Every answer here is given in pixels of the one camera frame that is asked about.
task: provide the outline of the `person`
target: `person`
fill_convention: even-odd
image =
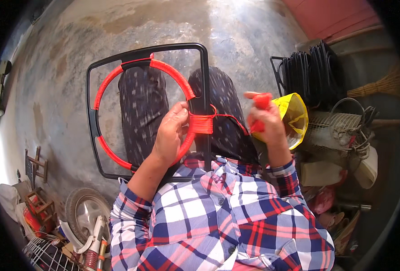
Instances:
[[[201,95],[200,69],[188,82]],[[209,82],[218,113],[230,114],[245,126],[229,76],[210,67]],[[113,270],[332,268],[333,241],[301,194],[274,103],[268,111],[252,107],[249,119],[265,124],[265,172],[277,187],[262,179],[250,136],[229,117],[214,118],[211,149],[216,159],[211,171],[204,170],[201,153],[187,154],[171,171],[188,122],[188,103],[168,109],[164,76],[149,67],[122,73],[119,90],[128,161],[140,166],[129,182],[119,179],[121,192],[110,218]],[[161,183],[168,172],[192,179]]]

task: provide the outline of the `plaid shirt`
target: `plaid shirt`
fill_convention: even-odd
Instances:
[[[122,182],[111,212],[113,270],[330,270],[331,236],[308,209],[293,161],[267,168],[217,157],[212,171],[190,155],[152,203]],[[219,189],[217,183],[223,183]]]

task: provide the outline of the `concrete floor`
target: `concrete floor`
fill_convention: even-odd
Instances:
[[[285,5],[277,0],[54,0],[29,30],[16,52],[6,83],[7,114],[0,121],[5,153],[24,172],[24,149],[49,160],[48,184],[39,184],[63,206],[77,187],[92,187],[110,202],[118,193],[116,180],[103,178],[89,139],[86,116],[87,67],[100,59],[137,48],[175,42],[200,42],[209,64],[233,80],[242,108],[250,103],[244,91],[278,96],[269,56],[288,56],[307,38]],[[157,54],[188,78],[200,66],[194,51]],[[91,99],[118,63],[92,71]],[[100,106],[101,131],[111,149],[125,156],[117,79]],[[182,91],[167,78],[170,104],[183,100]],[[125,173],[99,148],[104,170]]]

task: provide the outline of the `stack of black frames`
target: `stack of black frames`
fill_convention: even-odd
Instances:
[[[281,60],[277,68],[274,60]],[[310,54],[298,51],[290,57],[272,56],[270,61],[280,96],[296,92],[306,106],[320,110],[331,109],[347,96],[337,55],[324,41],[310,47]]]

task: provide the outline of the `broom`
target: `broom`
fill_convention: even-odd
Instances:
[[[400,65],[392,66],[382,79],[359,88],[349,90],[348,97],[362,97],[376,92],[387,93],[400,97]]]

